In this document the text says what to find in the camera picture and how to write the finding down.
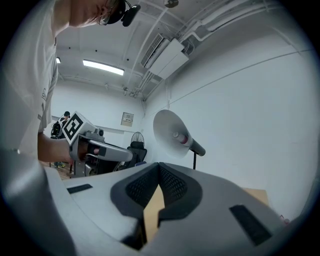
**headset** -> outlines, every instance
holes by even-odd
[[[119,6],[116,12],[112,14],[107,24],[114,24],[121,20],[122,25],[128,27],[141,9],[141,6],[139,4],[132,6],[127,0],[119,0],[118,3]]]

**white t-shirt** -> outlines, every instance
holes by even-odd
[[[52,22],[55,0],[22,21],[0,63],[0,145],[38,158],[38,133],[51,122],[58,79]]]

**black fan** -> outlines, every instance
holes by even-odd
[[[132,135],[131,143],[132,143],[132,142],[142,142],[142,143],[143,143],[143,147],[145,146],[145,139],[144,139],[144,137],[142,136],[141,132],[135,132],[135,133]]]

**black pole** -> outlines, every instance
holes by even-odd
[[[193,152],[193,169],[196,169],[196,163],[197,163],[197,153]]]

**black chair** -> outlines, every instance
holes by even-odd
[[[133,153],[132,160],[129,162],[125,162],[121,170],[135,167],[137,163],[142,162],[146,155],[147,150],[144,148],[143,142],[133,141],[131,142],[130,146],[127,147],[127,150],[130,150]]]

